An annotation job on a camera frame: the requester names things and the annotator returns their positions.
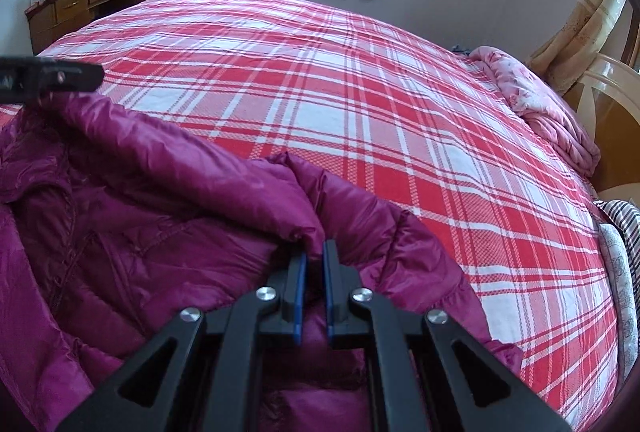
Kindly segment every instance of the curtain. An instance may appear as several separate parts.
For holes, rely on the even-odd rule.
[[[602,49],[626,0],[578,0],[562,30],[527,62],[559,95],[564,95]]]

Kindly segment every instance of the pink blanket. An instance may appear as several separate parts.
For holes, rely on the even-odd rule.
[[[524,64],[504,51],[481,46],[470,58],[478,61],[509,107],[546,139],[567,164],[591,177],[600,160],[600,149],[576,119],[575,113],[549,86]]]

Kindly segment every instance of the wooden desk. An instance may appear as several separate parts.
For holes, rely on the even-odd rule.
[[[142,1],[146,0],[46,0],[27,13],[33,54],[37,55],[63,35],[79,30],[95,19]]]

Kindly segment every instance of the striped cloth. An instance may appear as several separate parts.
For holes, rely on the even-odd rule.
[[[620,232],[614,225],[600,225],[600,251],[609,273],[611,293],[618,314],[618,388],[622,387],[638,359],[638,318],[629,258]]]
[[[594,203],[607,215],[625,242],[636,299],[636,317],[640,318],[640,210],[623,200],[597,200]]]

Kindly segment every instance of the red plaid bedsheet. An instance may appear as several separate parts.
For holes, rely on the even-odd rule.
[[[524,382],[578,430],[611,402],[616,314],[588,188],[468,59],[296,0],[151,0],[43,55],[103,64],[102,93],[240,156],[287,149],[410,210],[492,335],[524,350]]]

